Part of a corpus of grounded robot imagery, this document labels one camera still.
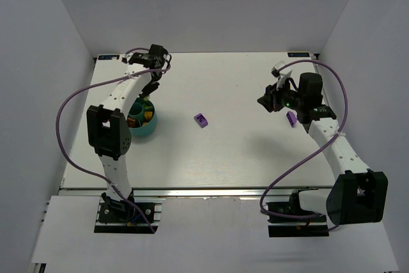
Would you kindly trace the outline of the purple curved lego brick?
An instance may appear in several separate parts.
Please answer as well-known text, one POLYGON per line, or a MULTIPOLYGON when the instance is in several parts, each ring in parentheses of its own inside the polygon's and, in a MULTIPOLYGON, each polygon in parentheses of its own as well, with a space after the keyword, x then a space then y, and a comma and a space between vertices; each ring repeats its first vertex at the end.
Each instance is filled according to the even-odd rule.
POLYGON ((292 128, 294 128, 295 127, 295 125, 297 124, 297 116, 295 115, 295 113, 293 113, 293 112, 291 112, 291 111, 288 111, 287 113, 286 113, 286 117, 287 117, 287 119, 288 119, 288 122, 289 122, 289 124, 290 124, 290 126, 292 127, 292 128))

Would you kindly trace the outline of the orange studded lego brick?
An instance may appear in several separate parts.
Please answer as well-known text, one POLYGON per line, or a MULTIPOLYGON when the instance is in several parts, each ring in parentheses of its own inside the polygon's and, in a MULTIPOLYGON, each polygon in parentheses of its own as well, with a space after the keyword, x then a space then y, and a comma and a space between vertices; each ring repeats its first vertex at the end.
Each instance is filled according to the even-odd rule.
POLYGON ((130 128, 136 127, 136 120, 133 118, 127 118, 127 124, 130 128))

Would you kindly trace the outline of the purple hollow lego brick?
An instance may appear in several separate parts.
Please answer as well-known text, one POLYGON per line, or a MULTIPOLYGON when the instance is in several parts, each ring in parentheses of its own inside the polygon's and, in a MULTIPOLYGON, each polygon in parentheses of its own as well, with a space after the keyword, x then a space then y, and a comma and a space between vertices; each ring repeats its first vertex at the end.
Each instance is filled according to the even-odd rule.
POLYGON ((196 123, 201 127, 205 128, 208 125, 207 119, 203 116, 203 114, 199 113, 194 116, 196 123))

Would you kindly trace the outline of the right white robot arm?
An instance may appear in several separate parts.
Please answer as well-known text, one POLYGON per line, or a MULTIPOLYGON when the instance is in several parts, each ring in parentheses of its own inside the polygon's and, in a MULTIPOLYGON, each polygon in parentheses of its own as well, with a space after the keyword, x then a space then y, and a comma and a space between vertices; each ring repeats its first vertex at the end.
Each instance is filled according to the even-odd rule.
POLYGON ((319 74, 302 73, 295 90, 292 83, 290 77, 278 78, 266 87, 258 103, 270 113, 285 107, 296 112, 298 122, 318 145, 318 153, 326 158, 335 182, 330 189, 295 190, 287 205, 262 211, 297 220, 324 215, 335 225, 380 222, 387 196, 386 175, 363 162, 340 131, 335 113, 323 103, 319 74))

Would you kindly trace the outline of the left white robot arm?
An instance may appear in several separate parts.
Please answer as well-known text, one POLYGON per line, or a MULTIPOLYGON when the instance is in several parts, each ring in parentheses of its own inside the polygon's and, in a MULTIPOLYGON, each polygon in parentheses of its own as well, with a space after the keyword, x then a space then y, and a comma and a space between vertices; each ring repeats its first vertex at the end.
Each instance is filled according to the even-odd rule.
POLYGON ((133 200, 125 160, 132 138, 127 114, 137 98, 157 90, 162 74, 170 68, 169 53, 161 45, 153 44, 146 52, 128 52, 123 58, 123 78, 114 82, 115 88, 103 102, 86 111, 88 141, 109 181, 105 199, 110 202, 133 200))

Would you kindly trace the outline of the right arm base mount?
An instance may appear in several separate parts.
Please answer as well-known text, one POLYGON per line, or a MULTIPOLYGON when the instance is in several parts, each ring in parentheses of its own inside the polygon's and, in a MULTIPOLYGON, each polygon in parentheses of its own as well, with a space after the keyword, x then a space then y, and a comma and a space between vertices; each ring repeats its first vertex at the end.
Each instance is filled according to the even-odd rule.
POLYGON ((324 215, 301 209, 300 192, 293 190, 286 201, 267 201, 261 212, 268 216, 270 238, 328 237, 329 227, 324 215))

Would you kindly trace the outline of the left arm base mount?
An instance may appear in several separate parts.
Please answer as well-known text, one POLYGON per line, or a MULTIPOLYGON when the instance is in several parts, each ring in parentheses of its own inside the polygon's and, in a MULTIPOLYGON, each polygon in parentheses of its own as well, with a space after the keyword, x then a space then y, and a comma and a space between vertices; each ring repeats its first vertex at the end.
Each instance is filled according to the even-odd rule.
POLYGON ((144 217, 133 206, 123 200, 112 200, 104 192, 100 197, 96 213, 94 233, 154 234, 160 221, 162 204, 147 200, 135 202, 133 193, 131 193, 128 200, 133 201, 141 209, 154 231, 151 230, 144 217))

